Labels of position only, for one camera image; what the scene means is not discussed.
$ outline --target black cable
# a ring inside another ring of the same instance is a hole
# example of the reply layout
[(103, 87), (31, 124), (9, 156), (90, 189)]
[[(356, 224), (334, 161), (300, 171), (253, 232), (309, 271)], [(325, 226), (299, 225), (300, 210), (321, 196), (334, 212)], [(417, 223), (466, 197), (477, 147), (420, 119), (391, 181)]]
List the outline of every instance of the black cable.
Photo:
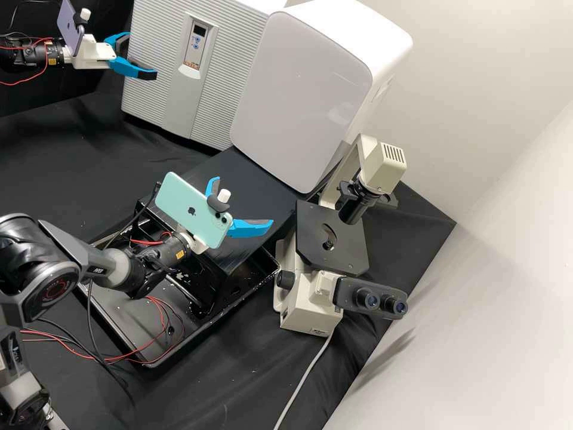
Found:
[[(88, 354), (90, 354), (90, 355), (95, 359), (95, 361), (99, 363), (99, 360), (98, 360), (98, 357), (97, 357), (96, 353), (93, 352), (92, 350), (88, 349), (88, 348), (87, 348), (82, 342), (80, 342), (80, 341), (78, 340), (78, 338), (77, 338), (76, 336), (74, 336), (68, 329), (66, 329), (65, 327), (62, 327), (62, 326), (61, 326), (60, 324), (58, 324), (57, 322), (48, 320), (48, 319), (46, 319), (46, 318), (38, 318), (36, 321), (41, 321), (42, 323), (49, 324), (49, 325), (51, 325), (51, 326), (57, 328), (58, 330), (60, 330), (62, 333), (66, 333), (66, 334), (69, 336), (70, 339), (68, 339), (68, 338), (66, 338), (66, 337), (64, 337), (64, 336), (59, 336), (59, 335), (55, 335), (55, 336), (56, 336), (56, 337), (59, 337), (59, 338), (61, 338), (61, 339), (66, 339), (66, 340), (71, 341), (72, 343), (74, 343), (75, 345), (77, 345), (79, 348), (83, 349), (85, 352), (87, 352)], [(107, 356), (107, 357), (115, 357), (115, 355), (112, 355), (112, 354), (102, 354), (102, 355)]]
[[(135, 216), (125, 225), (125, 227), (123, 227), (122, 229), (120, 229), (116, 234), (114, 234), (114, 236), (107, 242), (107, 244), (103, 247), (103, 249), (107, 249), (108, 246), (111, 245), (111, 243), (127, 228), (129, 227), (132, 223), (134, 223), (135, 221), (137, 221), (139, 219), (139, 217), (141, 216), (141, 214), (145, 211), (145, 209), (147, 209), (147, 207), (151, 204), (151, 202), (153, 201), (153, 199), (155, 198), (155, 195), (157, 194), (157, 192), (159, 191), (159, 187), (161, 186), (161, 182), (156, 182), (154, 187), (153, 187), (153, 192), (151, 193), (151, 197), (149, 198), (149, 201), (147, 203), (145, 203), (145, 206), (138, 212), (135, 214)], [(97, 357), (99, 358), (99, 360), (102, 363), (105, 363), (105, 360), (103, 359), (103, 356), (99, 350), (99, 348), (97, 347), (96, 344), (96, 337), (94, 336), (94, 330), (93, 327), (91, 325), (91, 295), (92, 295), (92, 291), (93, 291), (93, 287), (94, 287), (94, 279), (90, 278), (90, 284), (88, 286), (88, 303), (87, 303), (87, 314), (88, 314), (88, 331), (90, 332), (90, 338), (91, 338), (91, 343), (94, 347), (94, 351), (95, 354), (97, 355)], [(130, 392), (127, 391), (127, 388), (119, 381), (119, 378), (113, 373), (111, 372), (111, 370), (109, 370), (109, 368), (107, 366), (105, 366), (105, 369), (108, 371), (108, 373), (110, 375), (113, 376), (113, 378), (118, 382), (118, 384), (121, 385), (121, 388), (124, 390), (124, 392), (127, 394), (127, 397), (130, 399), (131, 405), (133, 407), (135, 407), (135, 402), (133, 400), (133, 397), (131, 396)]]
[(18, 7), (23, 3), (53, 4), (53, 5), (56, 5), (58, 7), (61, 6), (61, 2), (58, 2), (56, 0), (22, 0), (20, 3), (18, 3), (16, 5), (16, 7), (14, 8), (14, 11), (12, 12), (12, 18), (10, 19), (10, 25), (8, 26), (8, 29), (7, 29), (8, 31), (10, 31), (12, 29), (12, 27), (14, 26), (14, 19), (16, 18), (16, 14), (18, 13)]
[(111, 375), (111, 377), (113, 379), (115, 379), (115, 382), (117, 382), (119, 384), (121, 389), (124, 391), (125, 395), (129, 398), (132, 407), (135, 407), (135, 401), (133, 400), (131, 393), (127, 390), (127, 383), (124, 380), (122, 380), (119, 376), (117, 376), (114, 372), (111, 371), (111, 369), (105, 364), (105, 360), (104, 360), (100, 350), (97, 348), (96, 339), (94, 337), (94, 331), (93, 331), (93, 328), (91, 326), (90, 301), (91, 301), (91, 291), (92, 291), (93, 286), (94, 286), (94, 280), (93, 280), (93, 278), (91, 278), (90, 279), (90, 286), (88, 287), (88, 331), (90, 332), (91, 342), (94, 345), (95, 354), (97, 355), (97, 358), (101, 361), (101, 363), (104, 363), (103, 368), (106, 370), (106, 372), (108, 372)]
[(151, 202), (153, 201), (153, 199), (155, 198), (155, 195), (157, 194), (157, 191), (159, 191), (159, 187), (161, 186), (161, 182), (156, 182), (154, 187), (153, 187), (153, 192), (151, 193), (151, 198), (149, 199), (149, 201), (147, 203), (145, 203), (145, 206), (138, 212), (135, 214), (135, 216), (120, 230), (118, 230), (118, 232), (107, 242), (107, 244), (103, 247), (103, 249), (107, 249), (108, 246), (111, 245), (111, 243), (117, 239), (117, 237), (123, 233), (123, 231), (129, 227), (130, 225), (132, 225), (135, 221), (137, 221), (139, 219), (139, 217), (141, 216), (141, 214), (145, 211), (145, 209), (147, 209), (147, 207), (151, 204)]

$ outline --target white mount bracket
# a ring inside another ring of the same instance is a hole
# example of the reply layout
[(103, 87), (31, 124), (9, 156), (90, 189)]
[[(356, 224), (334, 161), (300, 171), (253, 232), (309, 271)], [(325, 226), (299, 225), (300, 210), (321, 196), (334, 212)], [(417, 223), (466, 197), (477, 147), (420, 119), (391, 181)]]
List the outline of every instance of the white mount bracket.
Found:
[(110, 44), (96, 42), (92, 34), (84, 35), (75, 57), (67, 46), (63, 48), (63, 52), (64, 63), (72, 64), (74, 69), (109, 69), (108, 61), (117, 58)]

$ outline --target black tablecloth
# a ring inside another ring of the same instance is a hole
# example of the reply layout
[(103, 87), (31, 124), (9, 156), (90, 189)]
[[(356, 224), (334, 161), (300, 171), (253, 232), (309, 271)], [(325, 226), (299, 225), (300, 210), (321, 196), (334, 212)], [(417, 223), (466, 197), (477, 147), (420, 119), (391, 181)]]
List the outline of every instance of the black tablecloth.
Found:
[[(183, 173), (213, 154), (126, 121), (118, 96), (101, 93), (1, 118), (0, 144), (0, 213), (26, 212), (87, 241), (125, 220), (166, 171)], [(364, 217), (371, 262), (365, 276), (411, 292), (454, 222), (405, 185), (396, 194), (400, 209), (376, 208)], [(45, 316), (88, 343), (77, 296)], [(119, 344), (94, 326), (101, 350), (119, 352)], [(388, 326), (346, 313), (282, 428), (321, 428)], [(33, 327), (53, 331), (41, 323)], [(159, 372), (124, 364), (135, 410), (93, 362), (56, 343), (28, 343), (26, 349), (71, 429), (269, 429), (323, 342), (279, 329), (272, 288), (264, 288)]]

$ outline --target red wire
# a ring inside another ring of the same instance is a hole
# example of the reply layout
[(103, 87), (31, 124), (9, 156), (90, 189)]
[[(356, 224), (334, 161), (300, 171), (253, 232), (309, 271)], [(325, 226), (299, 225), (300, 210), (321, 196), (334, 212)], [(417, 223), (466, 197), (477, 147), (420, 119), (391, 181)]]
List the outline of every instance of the red wire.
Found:
[(50, 339), (54, 339), (54, 340), (58, 341), (61, 344), (61, 346), (66, 348), (72, 354), (77, 355), (78, 357), (85, 358), (86, 360), (93, 360), (94, 359), (93, 357), (91, 357), (89, 355), (80, 354), (79, 352), (74, 351), (72, 348), (67, 346), (61, 339), (59, 339), (58, 337), (55, 337), (52, 334), (44, 333), (43, 331), (37, 331), (37, 330), (20, 330), (20, 332), (24, 333), (24, 334), (35, 334), (36, 336), (49, 337)]
[[(147, 299), (149, 299), (151, 302), (153, 302), (153, 304), (157, 307), (158, 311), (159, 311), (159, 315), (161, 318), (161, 327), (163, 328), (163, 330), (157, 335), (155, 336), (152, 340), (150, 340), (147, 344), (145, 344), (144, 346), (137, 348), (131, 352), (128, 352), (127, 354), (123, 354), (123, 355), (118, 355), (117, 357), (109, 357), (109, 358), (105, 358), (105, 361), (113, 361), (113, 363), (117, 363), (120, 360), (123, 360), (126, 357), (129, 357), (130, 355), (136, 354), (137, 352), (141, 352), (144, 349), (148, 348), (153, 342), (155, 342), (159, 336), (161, 336), (162, 334), (165, 333), (165, 331), (167, 330), (167, 326), (165, 325), (165, 320), (163, 318), (163, 312), (161, 311), (161, 308), (159, 307), (159, 304), (157, 303), (155, 297), (146, 297)], [(36, 336), (44, 336), (44, 337), (49, 337), (50, 339), (56, 340), (58, 341), (59, 344), (61, 344), (64, 348), (66, 348), (69, 352), (71, 352), (74, 355), (77, 355), (78, 357), (81, 358), (85, 358), (86, 360), (94, 360), (94, 358), (90, 355), (84, 355), (84, 354), (80, 354), (79, 352), (74, 351), (72, 348), (70, 348), (69, 346), (66, 345), (65, 342), (63, 342), (61, 339), (59, 339), (58, 337), (55, 337), (53, 334), (51, 333), (46, 333), (43, 331), (39, 331), (39, 330), (20, 330), (21, 333), (24, 334), (34, 334)], [(37, 342), (40, 339), (24, 339), (24, 342)], [(153, 363), (157, 360), (159, 360), (160, 358), (163, 358), (165, 356), (165, 353), (163, 355), (161, 355), (158, 358), (155, 358), (154, 360), (150, 361), (150, 363)], [(139, 361), (135, 361), (135, 360), (131, 360), (128, 359), (129, 361), (134, 361), (135, 363), (144, 363), (146, 364), (146, 362), (139, 362)]]
[(5, 51), (23, 51), (23, 50), (28, 49), (30, 47), (36, 46), (38, 43), (40, 43), (42, 41), (52, 40), (52, 38), (27, 38), (27, 39), (38, 39), (38, 40), (35, 41), (34, 43), (32, 43), (32, 45), (26, 45), (26, 46), (22, 46), (22, 47), (10, 47), (10, 48), (0, 46), (0, 49), (5, 50)]
[(150, 242), (150, 241), (139, 241), (139, 240), (135, 240), (135, 239), (130, 239), (130, 242), (133, 243), (137, 243), (140, 245), (161, 245), (163, 243), (163, 241), (155, 241), (155, 242)]
[[(153, 296), (147, 296), (147, 298), (153, 302), (157, 301), (159, 303), (163, 303), (167, 306), (169, 306), (167, 303), (165, 303), (163, 300), (158, 299), (157, 297), (153, 297)], [(163, 354), (161, 354), (159, 357), (154, 358), (153, 360), (149, 360), (149, 361), (140, 361), (140, 360), (133, 360), (131, 358), (128, 358), (128, 361), (131, 361), (132, 363), (139, 363), (139, 364), (153, 364), (156, 361), (161, 360), (164, 356), (166, 356), (167, 354), (169, 354), (169, 352), (171, 352), (173, 350), (173, 348), (175, 348), (177, 345), (179, 345), (181, 343), (181, 341), (183, 340), (183, 337), (185, 336), (185, 326), (182, 324), (181, 325), (181, 336), (179, 336), (179, 339), (177, 339), (177, 342), (175, 342), (173, 345), (171, 345)]]
[[(46, 61), (45, 61), (45, 63), (44, 63), (44, 68), (42, 69), (41, 72), (36, 73), (35, 75), (30, 76), (29, 78), (21, 79), (21, 80), (16, 81), (16, 82), (2, 82), (2, 81), (0, 81), (0, 85), (5, 85), (5, 86), (7, 86), (7, 87), (13, 87), (13, 86), (15, 86), (15, 85), (19, 85), (19, 84), (22, 84), (22, 83), (24, 83), (24, 82), (28, 82), (28, 81), (31, 81), (31, 80), (33, 80), (33, 79), (36, 79), (38, 76), (43, 75), (44, 72), (46, 71), (46, 69), (48, 68), (48, 49), (46, 48), (46, 42), (45, 42), (45, 41), (50, 41), (50, 40), (51, 40), (51, 38), (42, 38), (42, 39), (40, 39), (40, 40), (35, 41), (35, 42), (31, 45), (31, 46), (35, 46), (36, 44), (38, 44), (38, 43), (44, 41), (44, 48), (45, 48), (44, 51), (45, 51), (45, 53), (46, 53)], [(1, 48), (1, 49), (4, 49), (4, 50), (23, 50), (23, 49), (25, 49), (25, 48), (27, 48), (27, 47), (17, 47), (17, 48), (0, 47), (0, 48)]]

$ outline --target black tray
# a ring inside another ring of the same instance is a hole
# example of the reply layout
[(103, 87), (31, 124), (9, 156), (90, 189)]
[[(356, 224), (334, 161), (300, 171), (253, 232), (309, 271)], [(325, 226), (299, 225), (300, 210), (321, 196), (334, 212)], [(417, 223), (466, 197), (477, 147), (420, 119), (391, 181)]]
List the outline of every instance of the black tray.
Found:
[[(133, 229), (134, 238), (157, 239), (166, 226), (151, 214), (144, 214)], [(132, 228), (127, 229), (112, 247), (126, 247)], [(102, 245), (104, 238), (94, 245)], [(131, 300), (126, 294), (101, 288), (94, 284), (91, 303), (109, 327), (119, 336), (131, 356), (141, 364), (155, 368), (175, 354), (184, 345), (208, 330), (231, 309), (268, 282), (272, 282), (279, 269), (278, 262), (264, 249), (258, 248), (230, 275), (223, 272), (210, 259), (193, 256), (178, 267), (178, 272), (161, 282), (151, 293), (152, 297), (168, 303), (183, 320), (168, 309), (172, 335), (163, 334), (159, 310), (148, 299)], [(79, 291), (87, 295), (87, 285), (79, 284)]]

